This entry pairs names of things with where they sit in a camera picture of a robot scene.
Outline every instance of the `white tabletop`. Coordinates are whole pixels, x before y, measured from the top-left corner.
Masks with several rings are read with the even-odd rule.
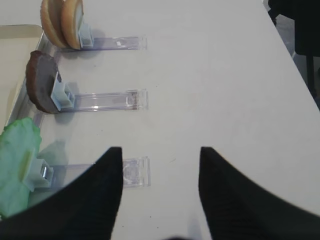
[[[79,141],[66,144],[72,164],[94,161],[107,146],[150,158],[151,187],[123,191],[113,239],[210,238],[198,194],[201,146],[320,215],[319,110],[260,0],[83,1],[95,34],[148,41],[147,51],[103,52],[87,69],[61,69],[71,81],[91,80],[79,80],[82,93],[149,92],[148,111],[72,120],[75,128],[93,123],[71,137],[92,150],[77,155]],[[3,0],[0,24],[40,24],[40,2]]]

